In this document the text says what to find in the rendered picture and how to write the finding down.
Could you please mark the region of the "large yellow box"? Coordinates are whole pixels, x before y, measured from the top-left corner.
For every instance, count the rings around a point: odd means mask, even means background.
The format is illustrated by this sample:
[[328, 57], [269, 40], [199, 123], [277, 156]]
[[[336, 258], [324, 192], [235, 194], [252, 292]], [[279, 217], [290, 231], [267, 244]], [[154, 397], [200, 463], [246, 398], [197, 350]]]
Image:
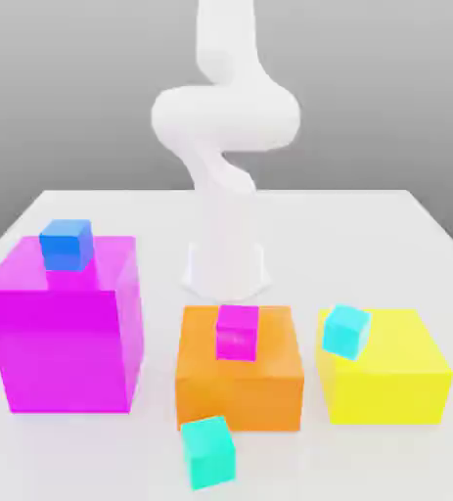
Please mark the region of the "large yellow box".
[[433, 425], [441, 422], [453, 371], [420, 314], [373, 309], [370, 336], [357, 360], [323, 349], [317, 316], [315, 363], [330, 422], [336, 425]]

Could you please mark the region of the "large orange box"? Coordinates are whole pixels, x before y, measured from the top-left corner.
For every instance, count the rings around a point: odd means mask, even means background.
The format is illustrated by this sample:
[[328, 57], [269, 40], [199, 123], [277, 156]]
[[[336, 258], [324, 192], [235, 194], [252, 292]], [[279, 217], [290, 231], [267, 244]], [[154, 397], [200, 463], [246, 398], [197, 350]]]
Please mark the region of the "large orange box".
[[300, 429], [304, 373], [292, 310], [262, 305], [253, 362], [218, 360], [218, 308], [184, 308], [175, 371], [178, 425], [222, 416], [233, 432]]

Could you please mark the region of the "small blue cube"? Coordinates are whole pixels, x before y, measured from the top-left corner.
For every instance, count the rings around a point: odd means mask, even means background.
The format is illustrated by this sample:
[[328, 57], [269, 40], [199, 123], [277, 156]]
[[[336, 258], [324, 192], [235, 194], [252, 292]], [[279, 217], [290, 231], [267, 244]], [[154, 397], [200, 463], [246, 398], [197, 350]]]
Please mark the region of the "small blue cube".
[[39, 243], [48, 271], [82, 271], [94, 254], [88, 219], [53, 219], [40, 233]]

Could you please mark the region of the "large magenta box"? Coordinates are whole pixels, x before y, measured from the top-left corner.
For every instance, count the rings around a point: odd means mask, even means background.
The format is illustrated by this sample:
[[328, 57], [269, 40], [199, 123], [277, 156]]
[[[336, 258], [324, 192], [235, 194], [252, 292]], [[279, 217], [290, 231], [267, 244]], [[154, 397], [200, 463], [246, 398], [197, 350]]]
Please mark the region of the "large magenta box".
[[0, 374], [14, 413], [127, 413], [144, 352], [136, 241], [99, 236], [81, 272], [37, 238], [0, 263]]

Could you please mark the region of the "small cyan cube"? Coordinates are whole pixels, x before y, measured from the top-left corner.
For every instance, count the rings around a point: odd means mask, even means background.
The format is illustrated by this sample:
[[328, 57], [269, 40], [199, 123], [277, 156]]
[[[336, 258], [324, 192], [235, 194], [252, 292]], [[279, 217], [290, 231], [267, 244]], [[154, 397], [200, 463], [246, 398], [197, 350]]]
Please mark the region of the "small cyan cube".
[[344, 304], [336, 305], [324, 322], [322, 348], [356, 361], [368, 342], [372, 313]]

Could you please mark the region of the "small magenta cube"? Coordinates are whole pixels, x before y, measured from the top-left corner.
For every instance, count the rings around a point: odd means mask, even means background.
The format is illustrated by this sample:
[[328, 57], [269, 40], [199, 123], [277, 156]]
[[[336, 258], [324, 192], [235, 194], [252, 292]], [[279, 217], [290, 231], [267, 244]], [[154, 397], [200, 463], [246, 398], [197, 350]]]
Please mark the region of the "small magenta cube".
[[252, 305], [222, 304], [216, 321], [217, 360], [254, 362], [260, 309]]

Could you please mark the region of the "small turquoise cube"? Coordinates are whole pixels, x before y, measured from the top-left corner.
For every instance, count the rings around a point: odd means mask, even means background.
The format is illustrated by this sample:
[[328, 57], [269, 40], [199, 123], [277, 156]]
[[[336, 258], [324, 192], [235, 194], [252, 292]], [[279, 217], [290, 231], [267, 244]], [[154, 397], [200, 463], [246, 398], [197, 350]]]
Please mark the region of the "small turquoise cube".
[[236, 448], [223, 416], [212, 416], [181, 426], [183, 451], [194, 490], [236, 478]]

